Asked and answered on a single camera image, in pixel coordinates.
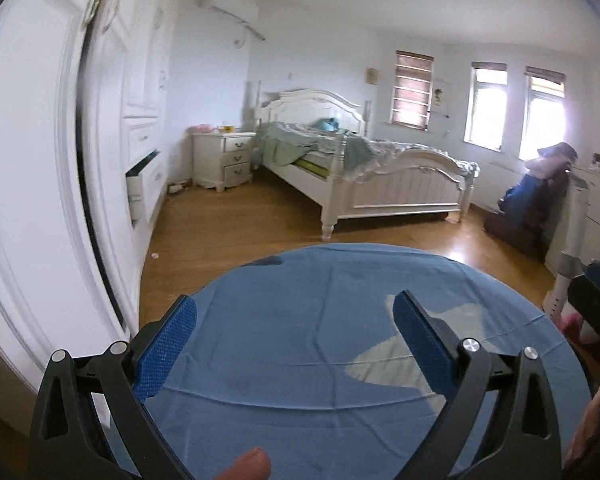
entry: metal screw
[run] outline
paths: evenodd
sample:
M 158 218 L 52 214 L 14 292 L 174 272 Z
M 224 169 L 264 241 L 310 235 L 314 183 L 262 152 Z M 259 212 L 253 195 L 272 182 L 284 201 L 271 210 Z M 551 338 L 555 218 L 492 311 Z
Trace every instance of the metal screw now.
M 462 341 L 462 346 L 467 352 L 477 352 L 480 349 L 480 343 L 471 338 Z
M 532 346 L 528 346 L 525 348 L 525 355 L 532 361 L 535 361 L 536 359 L 538 359 L 538 350 L 536 350 Z
M 126 347 L 126 341 L 118 341 L 117 343 L 113 343 L 113 345 L 110 346 L 109 351 L 113 355 L 120 355 L 126 352 Z
M 66 357 L 66 352 L 64 350 L 56 350 L 51 354 L 51 360 L 55 363 L 59 363 Z

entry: teal pillow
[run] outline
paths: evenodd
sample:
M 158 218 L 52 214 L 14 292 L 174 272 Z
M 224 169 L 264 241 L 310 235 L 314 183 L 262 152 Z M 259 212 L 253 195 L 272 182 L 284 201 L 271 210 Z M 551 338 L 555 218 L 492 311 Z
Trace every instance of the teal pillow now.
M 315 123 L 314 128 L 318 128 L 324 132 L 337 132 L 340 128 L 340 121 L 336 117 L 320 119 Z

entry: finger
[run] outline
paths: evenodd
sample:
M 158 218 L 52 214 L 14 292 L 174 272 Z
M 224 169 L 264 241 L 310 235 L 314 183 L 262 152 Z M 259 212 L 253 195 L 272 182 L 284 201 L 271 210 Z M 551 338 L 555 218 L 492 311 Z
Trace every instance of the finger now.
M 271 460 L 259 447 L 255 447 L 234 462 L 231 469 L 216 480 L 267 480 L 271 475 Z

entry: wooden floor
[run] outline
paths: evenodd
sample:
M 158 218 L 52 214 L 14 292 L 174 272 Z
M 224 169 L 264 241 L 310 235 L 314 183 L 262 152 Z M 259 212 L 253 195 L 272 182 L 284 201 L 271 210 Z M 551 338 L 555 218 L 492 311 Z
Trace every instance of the wooden floor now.
M 422 217 L 341 220 L 333 242 L 374 242 L 442 254 L 480 269 L 540 305 L 553 285 L 540 263 L 489 236 L 472 210 L 443 221 Z M 320 243 L 320 207 L 267 170 L 224 193 L 195 187 L 167 197 L 142 275 L 141 326 L 160 319 L 180 294 L 234 267 Z
M 26 478 L 29 439 L 0 419 L 0 461 L 17 478 Z

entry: blue gripper pad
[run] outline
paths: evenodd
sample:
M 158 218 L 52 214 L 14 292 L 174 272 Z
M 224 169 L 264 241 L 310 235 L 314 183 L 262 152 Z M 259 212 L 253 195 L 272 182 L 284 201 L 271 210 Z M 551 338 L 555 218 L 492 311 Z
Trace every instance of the blue gripper pad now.
M 189 296 L 178 301 L 180 304 L 138 359 L 134 393 L 143 404 L 160 391 L 196 327 L 196 302 Z
M 454 360 L 429 321 L 404 292 L 394 301 L 394 323 L 407 343 L 430 388 L 446 400 L 458 391 L 454 380 Z

